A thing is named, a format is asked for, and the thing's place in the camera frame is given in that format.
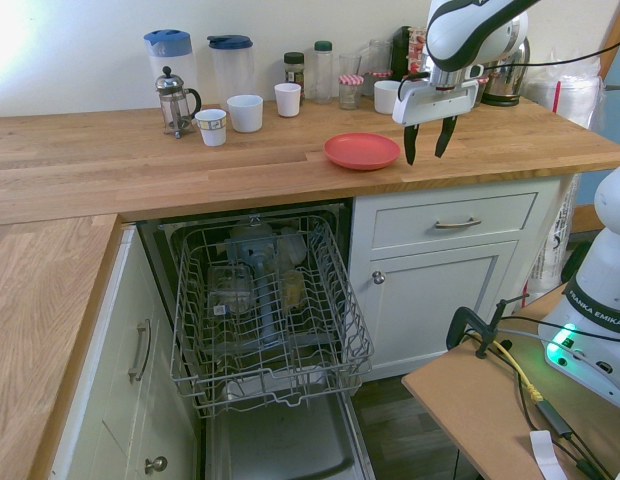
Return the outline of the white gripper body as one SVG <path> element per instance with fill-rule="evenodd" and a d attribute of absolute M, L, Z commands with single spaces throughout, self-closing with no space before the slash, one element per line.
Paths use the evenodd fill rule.
<path fill-rule="evenodd" d="M 465 81 L 452 90 L 437 90 L 424 81 L 407 82 L 399 88 L 392 119 L 402 126 L 420 125 L 468 113 L 474 107 L 477 80 Z"/>

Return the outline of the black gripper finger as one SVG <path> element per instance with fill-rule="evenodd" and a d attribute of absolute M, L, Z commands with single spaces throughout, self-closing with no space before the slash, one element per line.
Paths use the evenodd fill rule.
<path fill-rule="evenodd" d="M 456 123 L 457 116 L 446 117 L 443 119 L 441 133 L 438 137 L 435 147 L 435 156 L 437 158 L 441 158 L 444 155 L 448 144 L 453 136 Z"/>
<path fill-rule="evenodd" d="M 417 151 L 417 137 L 419 133 L 419 125 L 406 126 L 404 128 L 403 142 L 406 161 L 409 165 L 413 165 Z"/>

